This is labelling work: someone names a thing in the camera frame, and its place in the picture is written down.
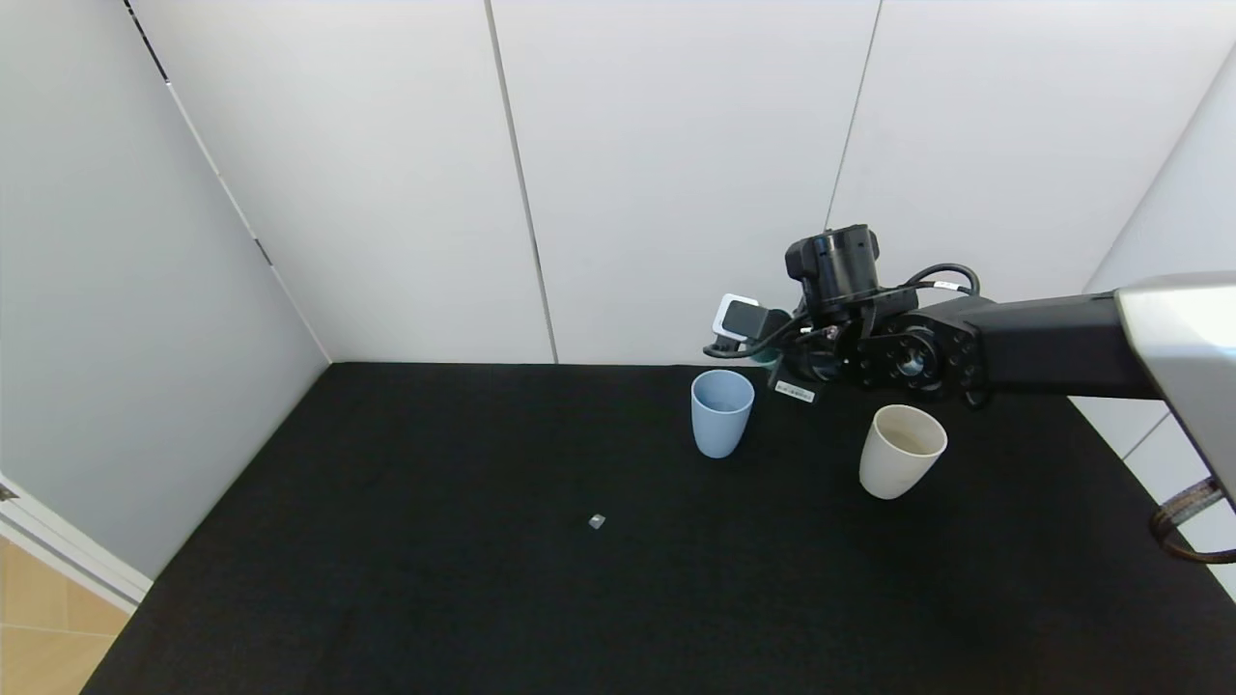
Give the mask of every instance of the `cable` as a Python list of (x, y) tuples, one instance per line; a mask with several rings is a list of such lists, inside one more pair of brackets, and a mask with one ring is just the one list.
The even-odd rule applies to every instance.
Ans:
[(932, 281), (918, 281), (907, 282), (894, 289), (952, 289), (953, 292), (962, 292), (963, 294), (978, 294), (973, 287), (964, 287), (957, 284), (955, 282), (932, 282)]
[(703, 349), (703, 354), (709, 357), (716, 357), (718, 360), (740, 360), (743, 357), (750, 357), (751, 355), (759, 354), (761, 350), (775, 343), (779, 338), (781, 338), (786, 333), (798, 328), (798, 324), (802, 323), (802, 319), (805, 318), (807, 318), (807, 314), (798, 314), (794, 317), (792, 319), (786, 322), (785, 325), (770, 333), (769, 336), (765, 338), (764, 340), (760, 340), (759, 343), (748, 346), (747, 350), (733, 350), (733, 351), (717, 350), (712, 345), (706, 345)]
[(905, 282), (905, 284), (902, 284), (902, 287), (905, 287), (907, 284), (916, 283), (916, 282), (921, 281), (922, 278), (925, 278), (925, 277), (927, 277), (929, 275), (934, 275), (934, 273), (944, 272), (944, 271), (950, 271), (950, 272), (955, 272), (958, 275), (965, 276), (965, 279), (968, 279), (970, 282), (970, 294), (978, 294), (979, 293), (979, 291), (980, 291), (979, 273), (976, 273), (973, 270), (970, 270), (969, 266), (963, 266), (962, 263), (936, 263), (934, 266), (927, 266), (926, 268), (923, 268), (923, 270), (916, 272), (915, 275), (910, 276), (910, 279), (907, 279)]

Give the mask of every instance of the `beige cup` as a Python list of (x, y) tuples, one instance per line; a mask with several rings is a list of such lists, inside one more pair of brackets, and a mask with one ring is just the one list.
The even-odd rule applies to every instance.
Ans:
[(910, 406), (885, 406), (871, 418), (858, 480), (881, 500), (901, 497), (947, 446), (948, 434), (936, 418)]

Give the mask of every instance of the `white wall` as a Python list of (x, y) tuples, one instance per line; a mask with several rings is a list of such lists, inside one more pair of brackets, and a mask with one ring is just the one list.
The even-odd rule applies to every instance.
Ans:
[[(1236, 270), (1236, 56), (1229, 56), (1154, 185), (1088, 287), (1100, 292), (1174, 272)], [(1236, 320), (1232, 315), (1215, 320)], [(1205, 467), (1161, 402), (1075, 399), (1091, 424), (1159, 501), (1205, 476)], [(1183, 527), (1201, 549), (1236, 547), (1226, 506)], [(1236, 596), (1236, 570), (1216, 574)]]
[(0, 4), (4, 474), (156, 575), (326, 361), (122, 2)]
[(726, 292), (792, 308), (876, 5), (494, 0), (562, 361), (698, 362)]
[(552, 359), (482, 0), (133, 6), (334, 360)]
[(873, 226), (886, 284), (1080, 292), (1234, 41), (1234, 2), (885, 0), (828, 225)]

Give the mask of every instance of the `light blue plastic cup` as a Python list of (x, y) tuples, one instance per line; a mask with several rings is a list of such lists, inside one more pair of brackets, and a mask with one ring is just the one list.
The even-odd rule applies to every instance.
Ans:
[(703, 372), (691, 382), (691, 429), (705, 456), (724, 459), (743, 438), (755, 387), (729, 370)]

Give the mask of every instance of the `cup rim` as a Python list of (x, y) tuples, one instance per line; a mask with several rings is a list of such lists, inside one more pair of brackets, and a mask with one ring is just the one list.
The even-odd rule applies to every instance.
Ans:
[[(931, 454), (915, 454), (913, 451), (906, 451), (901, 446), (897, 446), (896, 444), (889, 441), (887, 438), (884, 437), (884, 433), (880, 432), (880, 413), (883, 413), (885, 411), (896, 411), (896, 409), (904, 409), (904, 411), (911, 411), (913, 413), (918, 413), (920, 416), (927, 418), (933, 425), (936, 425), (936, 429), (939, 430), (939, 435), (943, 439), (943, 441), (941, 443), (939, 448), (936, 449), (934, 451), (932, 451)], [(943, 454), (944, 449), (948, 449), (948, 430), (944, 429), (944, 425), (939, 424), (939, 420), (936, 419), (927, 411), (921, 411), (918, 408), (915, 408), (913, 406), (905, 406), (902, 403), (892, 403), (891, 406), (885, 406), (885, 407), (880, 408), (879, 411), (875, 412), (874, 416), (871, 416), (871, 429), (875, 430), (875, 434), (876, 434), (876, 437), (880, 438), (880, 441), (884, 441), (885, 444), (887, 444), (889, 446), (891, 446), (899, 454), (904, 454), (906, 456), (911, 456), (911, 458), (915, 458), (915, 459), (934, 459), (934, 458), (939, 456), (941, 454)]]
[[(734, 408), (733, 411), (718, 411), (716, 408), (709, 408), (708, 406), (705, 404), (703, 401), (700, 399), (698, 396), (696, 396), (696, 393), (695, 393), (696, 383), (698, 383), (701, 378), (703, 378), (703, 377), (706, 377), (706, 376), (708, 376), (711, 373), (728, 373), (728, 375), (734, 375), (739, 380), (742, 380), (743, 383), (747, 385), (747, 402), (743, 404), (743, 407)], [(705, 411), (708, 411), (709, 413), (716, 413), (718, 416), (732, 416), (734, 413), (740, 413), (740, 412), (745, 411), (748, 407), (750, 407), (751, 404), (755, 403), (755, 386), (751, 385), (751, 380), (747, 378), (745, 376), (743, 376), (739, 372), (735, 372), (734, 370), (708, 370), (706, 372), (701, 372), (701, 373), (696, 375), (696, 377), (693, 380), (691, 380), (691, 401), (693, 401), (697, 406), (700, 406)]]

